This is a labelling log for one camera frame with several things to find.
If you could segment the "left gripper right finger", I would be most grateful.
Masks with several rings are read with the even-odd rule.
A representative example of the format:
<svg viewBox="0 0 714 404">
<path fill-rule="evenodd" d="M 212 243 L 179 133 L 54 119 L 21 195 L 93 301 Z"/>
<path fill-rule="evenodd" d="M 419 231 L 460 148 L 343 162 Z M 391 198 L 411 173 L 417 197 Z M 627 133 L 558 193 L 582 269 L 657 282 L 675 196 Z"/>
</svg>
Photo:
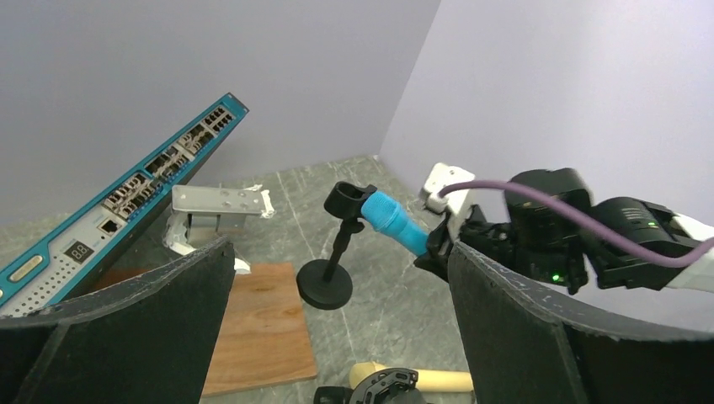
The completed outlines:
<svg viewBox="0 0 714 404">
<path fill-rule="evenodd" d="M 450 293 L 479 403 L 710 403 L 713 336 L 602 310 L 463 243 Z"/>
</svg>

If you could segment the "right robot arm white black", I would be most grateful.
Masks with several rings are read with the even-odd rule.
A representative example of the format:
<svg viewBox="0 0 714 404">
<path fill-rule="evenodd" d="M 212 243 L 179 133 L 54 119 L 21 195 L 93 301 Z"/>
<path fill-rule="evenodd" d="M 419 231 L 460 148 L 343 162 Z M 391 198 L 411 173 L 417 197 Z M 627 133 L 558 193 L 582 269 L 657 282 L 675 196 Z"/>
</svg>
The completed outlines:
<svg viewBox="0 0 714 404">
<path fill-rule="evenodd" d="M 713 253 L 682 268 L 662 265 L 713 237 L 711 226 L 651 202 L 616 197 L 594 204 L 587 185 L 571 168 L 519 173 L 503 187 L 509 220 L 488 221 L 474 189 L 443 194 L 452 184 L 475 179 L 467 170 L 437 163 L 420 196 L 442 216 L 416 264 L 445 275 L 448 257 L 462 242 L 527 278 L 560 285 L 575 294 L 593 269 L 601 289 L 713 289 Z"/>
</svg>

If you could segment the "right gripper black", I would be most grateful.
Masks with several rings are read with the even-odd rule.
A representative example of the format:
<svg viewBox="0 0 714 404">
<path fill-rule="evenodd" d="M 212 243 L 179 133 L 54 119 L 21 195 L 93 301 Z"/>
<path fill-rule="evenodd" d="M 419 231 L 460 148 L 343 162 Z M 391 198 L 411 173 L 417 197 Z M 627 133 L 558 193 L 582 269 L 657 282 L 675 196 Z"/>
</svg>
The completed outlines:
<svg viewBox="0 0 714 404">
<path fill-rule="evenodd" d="M 466 221 L 457 226 L 456 239 L 452 238 L 448 229 L 449 219 L 455 215 L 444 214 L 444 219 L 428 234 L 426 252 L 414 260 L 413 265 L 416 268 L 428 271 L 448 282 L 448 260 L 457 242 L 462 242 L 486 255 L 491 252 L 491 242 L 488 240 L 490 227 L 481 207 L 472 206 L 468 211 Z"/>
</svg>

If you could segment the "black round base mic stand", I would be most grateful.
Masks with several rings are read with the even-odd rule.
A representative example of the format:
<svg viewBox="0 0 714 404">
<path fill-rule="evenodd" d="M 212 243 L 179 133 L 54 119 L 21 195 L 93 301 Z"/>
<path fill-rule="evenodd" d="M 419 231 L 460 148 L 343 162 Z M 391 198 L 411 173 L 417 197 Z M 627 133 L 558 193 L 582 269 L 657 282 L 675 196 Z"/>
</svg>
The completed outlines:
<svg viewBox="0 0 714 404">
<path fill-rule="evenodd" d="M 387 368 L 367 376 L 354 388 L 319 386 L 314 404 L 427 404 L 417 388 L 418 372 Z"/>
</svg>

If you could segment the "blue foam microphone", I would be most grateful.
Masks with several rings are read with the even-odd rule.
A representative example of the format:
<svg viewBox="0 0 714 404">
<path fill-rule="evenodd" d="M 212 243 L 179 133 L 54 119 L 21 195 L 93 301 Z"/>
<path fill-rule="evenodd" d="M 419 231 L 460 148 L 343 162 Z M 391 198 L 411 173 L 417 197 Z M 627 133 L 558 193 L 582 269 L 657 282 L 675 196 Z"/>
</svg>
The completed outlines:
<svg viewBox="0 0 714 404">
<path fill-rule="evenodd" d="M 362 204 L 360 213 L 374 231 L 390 237 L 413 255 L 418 257 L 427 252 L 428 233 L 388 194 L 381 191 L 373 193 Z"/>
</svg>

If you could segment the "black clip mic stand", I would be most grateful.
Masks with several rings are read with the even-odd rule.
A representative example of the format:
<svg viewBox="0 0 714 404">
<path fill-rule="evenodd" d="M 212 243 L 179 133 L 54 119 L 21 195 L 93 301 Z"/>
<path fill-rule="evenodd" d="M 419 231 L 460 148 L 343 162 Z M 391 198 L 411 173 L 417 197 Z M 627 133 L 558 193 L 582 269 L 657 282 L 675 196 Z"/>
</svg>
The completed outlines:
<svg viewBox="0 0 714 404">
<path fill-rule="evenodd" d="M 309 306 L 333 311 L 349 302 L 353 283 L 339 260 L 347 250 L 352 236 L 365 229 L 361 222 L 361 208 L 376 191 L 377 187 L 372 184 L 359 187 L 339 181 L 325 199 L 323 208 L 340 220 L 340 226 L 329 258 L 317 258 L 305 263 L 296 275 L 299 295 Z"/>
</svg>

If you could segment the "beige gold microphone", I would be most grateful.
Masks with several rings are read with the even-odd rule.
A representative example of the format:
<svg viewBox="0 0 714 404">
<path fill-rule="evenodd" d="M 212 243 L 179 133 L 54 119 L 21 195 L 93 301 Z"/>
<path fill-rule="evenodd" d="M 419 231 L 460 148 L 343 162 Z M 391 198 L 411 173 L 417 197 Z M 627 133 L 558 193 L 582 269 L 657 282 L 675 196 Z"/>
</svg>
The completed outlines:
<svg viewBox="0 0 714 404">
<path fill-rule="evenodd" d="M 390 366 L 374 361 L 354 364 L 349 371 L 349 386 L 354 389 L 368 376 L 386 369 L 390 369 Z M 439 393 L 474 391 L 471 375 L 465 371 L 416 369 L 416 372 L 418 373 L 416 386 L 421 391 Z"/>
</svg>

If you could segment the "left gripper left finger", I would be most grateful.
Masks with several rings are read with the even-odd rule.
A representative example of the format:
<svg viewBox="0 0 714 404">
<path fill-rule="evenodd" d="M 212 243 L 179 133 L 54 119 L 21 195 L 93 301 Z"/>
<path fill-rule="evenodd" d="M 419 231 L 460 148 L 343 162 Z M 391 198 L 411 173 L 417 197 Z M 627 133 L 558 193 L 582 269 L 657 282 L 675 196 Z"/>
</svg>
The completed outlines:
<svg viewBox="0 0 714 404">
<path fill-rule="evenodd" d="M 226 238 L 1 320 L 4 403 L 196 403 L 235 277 Z"/>
</svg>

